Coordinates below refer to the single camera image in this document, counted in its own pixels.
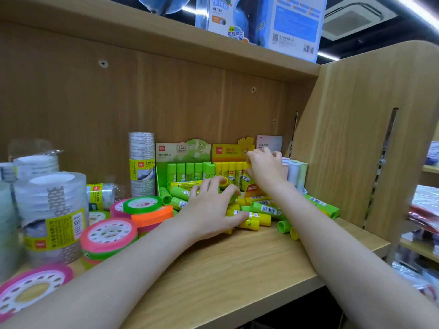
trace black ceiling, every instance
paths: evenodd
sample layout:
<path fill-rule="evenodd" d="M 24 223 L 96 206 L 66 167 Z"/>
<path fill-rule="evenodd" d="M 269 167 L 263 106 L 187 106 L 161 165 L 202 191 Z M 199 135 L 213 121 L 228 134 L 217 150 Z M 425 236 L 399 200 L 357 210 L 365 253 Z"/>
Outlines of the black ceiling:
<path fill-rule="evenodd" d="M 112 0 L 148 11 L 138 0 Z M 326 8 L 339 3 L 342 0 L 328 0 Z M 373 49 L 397 44 L 408 40 L 425 40 L 439 45 L 439 31 L 436 31 L 427 23 L 419 19 L 415 14 L 402 6 L 397 0 L 377 0 L 398 16 L 391 20 L 377 24 L 373 27 L 357 32 L 345 38 L 331 41 L 321 38 L 320 50 L 339 58 L 368 52 Z M 431 12 L 439 17 L 439 0 L 417 0 Z M 195 8 L 196 0 L 190 0 L 188 6 Z M 178 11 L 166 17 L 176 21 L 195 25 L 195 15 Z M 318 57 L 317 63 L 324 64 L 330 60 Z"/>

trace pink tape roll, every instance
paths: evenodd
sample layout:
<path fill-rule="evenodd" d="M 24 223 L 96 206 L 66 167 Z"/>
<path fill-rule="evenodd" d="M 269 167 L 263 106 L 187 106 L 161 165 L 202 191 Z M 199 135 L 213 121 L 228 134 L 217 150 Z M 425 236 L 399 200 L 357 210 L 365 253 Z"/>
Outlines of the pink tape roll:
<path fill-rule="evenodd" d="M 52 264 L 27 271 L 8 280 L 0 287 L 0 323 L 8 320 L 20 310 L 36 303 L 72 279 L 73 270 L 70 267 Z M 43 294 L 27 302 L 15 301 L 23 291 L 40 284 L 49 285 Z"/>
<path fill-rule="evenodd" d="M 157 223 L 157 224 L 152 224 L 152 225 L 148 225 L 148 226 L 144 226 L 144 227 L 139 227 L 137 229 L 137 232 L 140 233 L 145 233 L 145 232 L 151 232 L 153 229 L 155 229 L 157 226 L 159 226 L 161 224 Z"/>
<path fill-rule="evenodd" d="M 137 225 L 131 219 L 110 218 L 87 227 L 81 245 L 92 253 L 107 253 L 128 246 L 136 236 Z"/>
<path fill-rule="evenodd" d="M 110 207 L 110 217 L 111 218 L 121 217 L 121 218 L 131 219 L 131 215 L 123 211 L 123 203 L 125 201 L 128 201 L 129 199 L 122 199 L 120 201 L 117 201 L 116 203 L 113 203 L 113 205 Z"/>

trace air vent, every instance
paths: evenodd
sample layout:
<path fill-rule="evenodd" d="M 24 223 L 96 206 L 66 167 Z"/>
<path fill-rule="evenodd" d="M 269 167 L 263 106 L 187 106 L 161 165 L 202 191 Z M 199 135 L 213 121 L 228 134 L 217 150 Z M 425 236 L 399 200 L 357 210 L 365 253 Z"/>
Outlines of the air vent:
<path fill-rule="evenodd" d="M 337 40 L 393 17 L 396 14 L 376 0 L 344 0 L 326 9 L 322 36 Z"/>

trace red logo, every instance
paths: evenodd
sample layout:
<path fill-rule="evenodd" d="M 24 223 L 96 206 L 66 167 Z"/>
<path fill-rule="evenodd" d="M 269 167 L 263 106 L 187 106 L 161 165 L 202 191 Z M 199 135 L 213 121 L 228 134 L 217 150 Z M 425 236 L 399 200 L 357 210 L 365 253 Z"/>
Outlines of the red logo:
<path fill-rule="evenodd" d="M 37 249 L 46 248 L 46 241 L 45 240 L 36 240 L 35 241 L 35 248 L 37 248 Z"/>

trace person's left hand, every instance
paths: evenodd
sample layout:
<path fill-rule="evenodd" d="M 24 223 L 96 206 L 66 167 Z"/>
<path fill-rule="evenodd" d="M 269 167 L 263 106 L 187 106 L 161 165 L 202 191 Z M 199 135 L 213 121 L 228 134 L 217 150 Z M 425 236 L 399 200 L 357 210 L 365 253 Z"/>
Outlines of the person's left hand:
<path fill-rule="evenodd" d="M 178 220 L 187 224 L 194 232 L 195 241 L 208 239 L 243 223 L 249 213 L 242 211 L 235 216 L 226 216 L 232 195 L 240 195 L 238 187 L 229 185 L 223 193 L 218 193 L 222 177 L 203 180 L 195 185 L 189 194 L 189 202 L 178 213 Z"/>

